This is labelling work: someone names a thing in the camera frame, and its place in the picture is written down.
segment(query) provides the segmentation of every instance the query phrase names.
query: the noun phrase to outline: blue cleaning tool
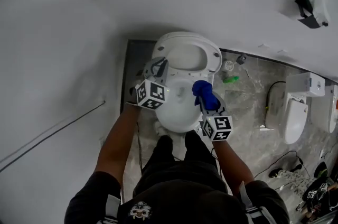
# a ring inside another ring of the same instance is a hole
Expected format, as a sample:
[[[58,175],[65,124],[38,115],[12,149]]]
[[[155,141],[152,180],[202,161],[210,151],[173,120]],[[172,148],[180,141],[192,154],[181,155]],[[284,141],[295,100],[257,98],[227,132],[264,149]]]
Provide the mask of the blue cleaning tool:
[[[196,96],[195,106],[200,104],[202,98],[206,110],[216,110],[220,103],[215,95],[212,94],[212,85],[205,80],[198,80],[192,86],[192,93]]]

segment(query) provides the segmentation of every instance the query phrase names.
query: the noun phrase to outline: wire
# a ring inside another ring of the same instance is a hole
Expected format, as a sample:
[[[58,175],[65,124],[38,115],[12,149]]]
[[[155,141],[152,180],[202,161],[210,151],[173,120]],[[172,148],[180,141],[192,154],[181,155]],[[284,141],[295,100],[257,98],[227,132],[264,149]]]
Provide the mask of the wire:
[[[333,146],[331,147],[331,150],[329,150],[328,152],[326,152],[321,158],[325,159],[326,155],[331,153],[333,148],[338,144],[338,136],[336,136],[336,143],[333,144]]]
[[[52,130],[53,128],[55,128],[57,125],[60,125],[62,122],[66,121],[68,118],[65,118],[63,120],[61,120],[60,122],[54,124],[53,126],[51,126],[50,128],[46,129],[44,132],[38,134],[38,136],[36,136],[35,138],[33,138],[32,140],[30,140],[29,142],[27,142],[26,144],[22,145],[20,148],[16,149],[13,153],[10,153],[8,156],[4,157],[3,159],[0,160],[0,164],[4,161],[6,161],[8,158],[10,158],[11,156],[15,155],[17,152],[21,151],[24,147],[27,147],[28,145],[30,145],[31,143],[33,143],[33,141],[37,140],[39,137],[41,137],[42,135],[46,134],[47,132],[49,132],[50,130]]]
[[[270,98],[270,91],[273,88],[274,85],[276,85],[277,83],[285,83],[285,81],[276,81],[275,83],[273,83],[269,90],[268,90],[268,94],[266,95],[266,101],[265,101],[265,109],[267,110],[269,108],[269,98]]]
[[[268,109],[269,109],[270,91],[273,88],[273,86],[276,85],[277,83],[285,83],[285,81],[276,81],[275,83],[273,83],[270,86],[270,88],[268,90],[268,93],[266,94],[266,99],[265,99],[265,110],[266,110],[266,113],[268,112]],[[264,117],[264,125],[266,127],[266,114],[265,114],[265,117]]]
[[[278,190],[278,189],[280,189],[281,187],[285,187],[285,186],[287,186],[288,184],[291,184],[291,183],[293,183],[294,181],[292,181],[292,182],[288,182],[287,184],[283,184],[283,185],[281,185],[280,187],[278,187],[278,188],[275,188],[275,190]]]
[[[143,169],[143,166],[142,166],[142,147],[141,147],[141,141],[139,139],[139,125],[138,125],[138,122],[136,123],[136,125],[137,125],[137,142],[138,142],[139,168],[141,169],[141,172],[142,172],[142,169]]]
[[[54,131],[52,134],[48,135],[47,137],[43,138],[42,140],[40,140],[38,143],[36,143],[35,145],[33,145],[32,147],[30,147],[29,149],[27,149],[25,152],[23,152],[21,155],[19,155],[17,158],[13,159],[12,161],[10,161],[7,165],[5,165],[1,170],[0,173],[3,172],[6,168],[8,168],[10,165],[12,165],[13,163],[15,163],[16,161],[18,161],[20,158],[22,158],[25,154],[27,154],[28,152],[30,152],[32,149],[34,149],[35,147],[37,147],[39,144],[43,143],[46,139],[50,138],[51,136],[54,136],[56,133],[60,132],[61,130],[65,129],[66,127],[70,126],[71,124],[77,122],[79,119],[83,118],[85,115],[91,113],[92,111],[94,111],[95,109],[98,109],[99,107],[101,107],[102,105],[104,105],[106,103],[106,101],[103,101],[100,105],[98,105],[97,107],[91,109],[90,111],[84,113],[83,115],[81,115],[80,117],[76,118],[75,120],[71,121],[70,123],[66,124],[65,126],[62,126],[61,128],[59,128],[58,130]]]
[[[276,164],[279,160],[281,160],[284,156],[286,156],[288,153],[291,153],[291,152],[296,153],[296,157],[298,158],[299,162],[301,163],[301,165],[302,165],[302,166],[304,167],[304,169],[306,170],[307,175],[308,175],[309,177],[311,177],[310,174],[308,173],[308,171],[307,171],[305,165],[304,165],[303,160],[298,156],[297,151],[295,151],[295,150],[290,150],[290,151],[288,151],[287,153],[285,153],[284,155],[282,155],[279,159],[277,159],[276,161],[274,161],[274,163],[272,163],[270,166],[268,166],[265,170],[263,170],[263,171],[257,173],[256,176],[253,177],[253,178],[255,179],[258,175],[260,175],[260,174],[262,174],[263,172],[265,172],[265,171],[267,171],[268,169],[270,169],[274,164]]]
[[[215,151],[215,148],[211,149],[211,155],[213,156],[213,158],[215,158],[215,159],[218,161],[218,166],[220,167],[220,169],[219,169],[219,174],[220,174],[220,176],[221,176],[221,179],[223,180],[220,162],[219,162],[217,156],[215,156],[215,155],[213,154],[213,151]]]

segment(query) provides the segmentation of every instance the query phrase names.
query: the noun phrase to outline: green object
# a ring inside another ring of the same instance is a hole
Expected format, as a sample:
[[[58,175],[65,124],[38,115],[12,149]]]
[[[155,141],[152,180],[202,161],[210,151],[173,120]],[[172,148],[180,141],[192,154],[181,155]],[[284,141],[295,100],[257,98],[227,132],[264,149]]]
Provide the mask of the green object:
[[[237,80],[239,80],[239,77],[237,76],[234,76],[234,77],[228,77],[226,79],[223,79],[223,83],[226,84],[226,83],[234,83],[236,82]]]

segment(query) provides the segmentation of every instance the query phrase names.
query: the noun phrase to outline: toilet tank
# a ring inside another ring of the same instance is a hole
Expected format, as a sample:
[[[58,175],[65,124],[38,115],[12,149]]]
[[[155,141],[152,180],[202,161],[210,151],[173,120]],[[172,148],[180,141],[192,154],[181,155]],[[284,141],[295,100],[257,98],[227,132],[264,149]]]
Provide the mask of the toilet tank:
[[[325,96],[311,101],[311,121],[321,130],[332,133],[338,119],[338,86],[325,87]]]
[[[295,96],[325,95],[325,79],[311,72],[286,77],[286,90]]]

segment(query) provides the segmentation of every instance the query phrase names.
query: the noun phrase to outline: toilet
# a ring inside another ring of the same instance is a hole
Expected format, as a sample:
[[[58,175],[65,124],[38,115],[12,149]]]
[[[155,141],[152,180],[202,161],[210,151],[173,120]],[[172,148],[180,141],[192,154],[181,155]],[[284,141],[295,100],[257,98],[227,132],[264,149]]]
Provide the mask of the toilet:
[[[222,54],[216,44],[191,32],[172,32],[156,43],[152,58],[166,57],[170,88],[168,101],[156,109],[159,122],[168,130],[185,133],[197,129],[202,120],[200,106],[195,106],[192,86],[197,80],[213,84],[222,66]]]
[[[311,121],[321,130],[332,133],[338,120],[338,86],[325,87],[325,96],[311,102]]]
[[[306,124],[307,97],[314,101],[324,95],[325,79],[311,72],[288,76],[285,83],[274,83],[268,94],[266,127],[276,130],[286,144],[295,143]]]

